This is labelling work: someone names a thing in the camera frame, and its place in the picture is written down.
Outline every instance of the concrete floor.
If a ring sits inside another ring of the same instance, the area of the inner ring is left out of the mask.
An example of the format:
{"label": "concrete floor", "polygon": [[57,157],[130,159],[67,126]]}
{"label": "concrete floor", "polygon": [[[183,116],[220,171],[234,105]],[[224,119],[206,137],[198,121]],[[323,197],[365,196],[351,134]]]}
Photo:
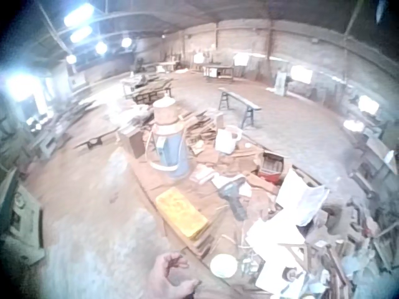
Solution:
{"label": "concrete floor", "polygon": [[[218,107],[223,84],[206,83],[198,74],[170,76],[175,79],[173,96],[182,104]],[[363,197],[345,170],[354,155],[352,145],[330,112],[308,101],[275,96],[259,83],[239,80],[225,87],[262,107],[256,128],[246,133],[325,183],[332,190],[329,201],[342,204],[350,196]],[[47,256],[37,266],[35,280],[41,298],[139,298],[155,257],[174,248],[141,204],[142,191],[113,136],[92,151],[72,149],[110,126],[107,114],[116,111],[114,99],[122,95],[116,84],[93,96],[108,105],[76,123],[69,131],[74,138],[26,182],[44,209]],[[244,107],[231,104],[225,121],[237,125]],[[200,269],[195,262],[193,267]],[[203,269],[196,278],[204,281],[202,290],[225,287]]]}

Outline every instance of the power drill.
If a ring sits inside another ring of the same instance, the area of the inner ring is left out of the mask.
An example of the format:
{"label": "power drill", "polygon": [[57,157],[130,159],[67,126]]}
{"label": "power drill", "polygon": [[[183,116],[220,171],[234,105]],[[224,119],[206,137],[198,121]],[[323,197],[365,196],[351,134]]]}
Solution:
{"label": "power drill", "polygon": [[247,217],[243,205],[239,201],[239,188],[246,181],[245,178],[241,177],[234,181],[228,182],[218,190],[218,194],[221,198],[227,200],[230,205],[230,209],[233,212],[234,218],[237,221],[244,221]]}

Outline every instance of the ceiling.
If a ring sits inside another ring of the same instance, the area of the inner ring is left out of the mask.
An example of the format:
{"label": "ceiling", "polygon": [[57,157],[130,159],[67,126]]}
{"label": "ceiling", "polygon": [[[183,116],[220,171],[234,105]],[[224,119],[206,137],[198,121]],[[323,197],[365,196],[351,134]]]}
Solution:
{"label": "ceiling", "polygon": [[[350,35],[399,60],[399,26],[396,1],[376,24],[378,1],[364,1],[350,30]],[[69,40],[73,29],[64,26],[68,12],[81,0],[39,0],[63,43],[74,53],[94,54],[94,45],[105,39],[113,51],[120,50],[124,34],[130,37],[160,37],[180,29],[227,19],[272,18],[301,22],[344,33],[357,0],[91,0],[95,6],[91,19],[93,33],[80,44]],[[3,43],[7,57],[21,57],[38,63],[57,63],[67,53],[49,34],[44,16],[36,2],[26,2],[14,22],[8,26]]]}

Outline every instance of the woodworking machine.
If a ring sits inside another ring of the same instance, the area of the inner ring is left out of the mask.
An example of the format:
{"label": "woodworking machine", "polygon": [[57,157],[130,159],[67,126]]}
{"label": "woodworking machine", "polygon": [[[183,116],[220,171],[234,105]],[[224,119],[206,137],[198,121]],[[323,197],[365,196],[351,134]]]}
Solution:
{"label": "woodworking machine", "polygon": [[41,207],[20,184],[17,169],[0,185],[0,254],[2,259],[32,265],[45,255],[41,245]]}

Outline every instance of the white plate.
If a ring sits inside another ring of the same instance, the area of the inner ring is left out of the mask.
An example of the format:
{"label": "white plate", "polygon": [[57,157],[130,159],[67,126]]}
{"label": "white plate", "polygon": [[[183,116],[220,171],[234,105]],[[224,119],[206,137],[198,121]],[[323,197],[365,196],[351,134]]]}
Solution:
{"label": "white plate", "polygon": [[212,273],[220,278],[232,277],[238,267],[238,262],[235,257],[229,254],[218,254],[211,261]]}

